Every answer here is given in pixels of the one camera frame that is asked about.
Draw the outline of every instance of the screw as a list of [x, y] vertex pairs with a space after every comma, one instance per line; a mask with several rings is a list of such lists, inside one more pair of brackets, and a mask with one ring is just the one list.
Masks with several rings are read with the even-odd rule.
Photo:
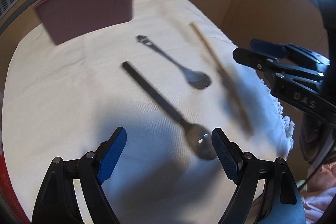
[[285, 164], [285, 160], [283, 158], [277, 158], [277, 162], [280, 164]]
[[280, 72], [275, 73], [275, 75], [276, 75], [277, 77], [284, 78], [284, 75], [283, 75], [282, 73], [280, 73]]
[[243, 154], [244, 158], [250, 160], [252, 159], [253, 155], [250, 152], [244, 152]]
[[61, 161], [61, 158], [60, 157], [56, 157], [52, 160], [53, 163], [57, 164]]
[[87, 152], [85, 156], [86, 156], [88, 159], [91, 159], [91, 158], [93, 158], [93, 157], [95, 156], [95, 152], [92, 152], [92, 151]]

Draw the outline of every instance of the utensil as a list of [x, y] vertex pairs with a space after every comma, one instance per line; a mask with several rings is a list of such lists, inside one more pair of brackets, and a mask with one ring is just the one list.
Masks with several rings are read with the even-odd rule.
[[247, 110], [245, 109], [244, 104], [241, 101], [240, 96], [239, 96], [239, 94], [237, 92], [235, 82], [231, 78], [230, 74], [224, 68], [224, 66], [223, 66], [221, 60], [219, 59], [218, 55], [216, 54], [214, 48], [212, 47], [212, 45], [210, 44], [210, 42], [208, 41], [208, 39], [206, 38], [206, 36], [204, 35], [204, 33], [196, 25], [196, 23], [191, 22], [190, 26], [196, 31], [196, 33], [200, 37], [201, 41], [204, 43], [204, 45], [208, 49], [210, 55], [214, 59], [216, 65], [217, 65], [218, 72], [222, 76], [222, 78], [224, 80], [223, 82], [225, 83], [226, 88], [228, 89], [228, 91], [231, 94], [232, 98], [237, 103], [238, 110], [240, 112], [241, 117], [243, 118], [243, 127], [244, 127], [244, 129], [247, 132], [249, 132], [249, 133], [252, 134], [253, 133], [253, 128], [252, 128], [252, 125], [251, 125], [251, 122], [250, 122], [250, 118], [249, 118], [249, 116], [247, 114]]
[[168, 54], [166, 54], [163, 50], [161, 50], [158, 46], [153, 44], [148, 37], [144, 35], [138, 35], [137, 40], [139, 43], [144, 44], [147, 47], [150, 47], [152, 50], [156, 51], [157, 53], [161, 54], [163, 57], [168, 59], [170, 62], [172, 62], [174, 65], [176, 65], [184, 74], [184, 77], [186, 78], [187, 82], [193, 86], [194, 88], [198, 90], [205, 89], [206, 87], [211, 85], [211, 80], [208, 75], [206, 75], [204, 72], [201, 71], [194, 71], [190, 70], [184, 66], [182, 66], [180, 63], [176, 62], [174, 59], [172, 59]]
[[214, 160], [217, 155], [211, 143], [211, 133], [199, 124], [187, 122], [128, 62], [122, 63], [128, 74], [151, 96], [157, 104], [184, 130], [191, 150], [202, 160]]

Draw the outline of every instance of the wooden stick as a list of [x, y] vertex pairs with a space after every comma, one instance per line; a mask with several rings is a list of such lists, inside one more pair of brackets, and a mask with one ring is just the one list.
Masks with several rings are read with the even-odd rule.
[[225, 82], [227, 84], [226, 87], [228, 88], [228, 90], [231, 93], [231, 95], [235, 98], [235, 100], [236, 100], [236, 102], [238, 104], [238, 108], [239, 108], [239, 111], [241, 113], [241, 116], [242, 116], [242, 118], [244, 119], [244, 122], [245, 122], [245, 129], [247, 131], [249, 131], [250, 133], [253, 133], [253, 129], [252, 129], [252, 126], [251, 126], [250, 119], [248, 117], [248, 114], [247, 114], [247, 111], [246, 111], [246, 109], [244, 107], [244, 104], [241, 101], [241, 98], [239, 97], [239, 94], [238, 94], [238, 92], [236, 90], [236, 86], [235, 86], [235, 83], [234, 83], [233, 79], [231, 78], [230, 74], [224, 68], [224, 66], [223, 66], [221, 60], [219, 59], [218, 55], [216, 54], [214, 48], [209, 43], [209, 41], [205, 37], [204, 33], [196, 25], [196, 23], [195, 22], [191, 22], [190, 26], [191, 26], [192, 29], [195, 30], [195, 32], [200, 37], [200, 39], [203, 42], [203, 44], [208, 49], [210, 55], [212, 56], [212, 58], [214, 59], [216, 65], [217, 65], [219, 73], [222, 75], [222, 77], [224, 78], [224, 80], [225, 80]]

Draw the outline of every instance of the spoon with black handle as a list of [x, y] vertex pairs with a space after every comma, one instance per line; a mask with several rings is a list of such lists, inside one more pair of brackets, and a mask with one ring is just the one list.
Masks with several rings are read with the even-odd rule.
[[186, 67], [183, 67], [180, 63], [176, 62], [174, 59], [172, 59], [168, 54], [166, 54], [163, 50], [161, 50], [158, 46], [153, 44], [148, 37], [144, 35], [138, 35], [137, 40], [139, 43], [144, 44], [147, 47], [150, 47], [152, 50], [156, 51], [157, 53], [161, 54], [163, 57], [168, 59], [170, 62], [172, 62], [174, 65], [176, 65], [184, 74], [184, 77], [186, 78], [187, 82], [194, 88], [198, 90], [205, 89], [206, 87], [211, 85], [211, 80], [208, 75], [206, 75], [204, 72], [201, 71], [194, 71], [190, 70]]
[[185, 138], [191, 150], [202, 160], [214, 160], [217, 155], [211, 143], [211, 133], [203, 126], [187, 122], [128, 62], [122, 63], [128, 74], [151, 96], [157, 104], [183, 127]]

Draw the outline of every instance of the black spoon handle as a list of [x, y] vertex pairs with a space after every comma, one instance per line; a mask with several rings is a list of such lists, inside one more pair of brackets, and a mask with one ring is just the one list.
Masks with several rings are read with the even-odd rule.
[[122, 67], [128, 74], [143, 88], [143, 90], [157, 102], [162, 109], [175, 121], [182, 122], [182, 115], [169, 104], [127, 61], [122, 64]]
[[161, 54], [164, 58], [168, 59], [170, 62], [178, 66], [181, 70], [186, 69], [183, 67], [180, 63], [175, 61], [172, 57], [170, 57], [168, 54], [166, 54], [162, 49], [160, 49], [158, 46], [156, 46], [152, 41], [150, 41], [147, 37], [144, 38], [144, 36], [137, 36], [138, 42], [141, 44], [144, 44], [145, 46], [151, 48], [155, 52]]

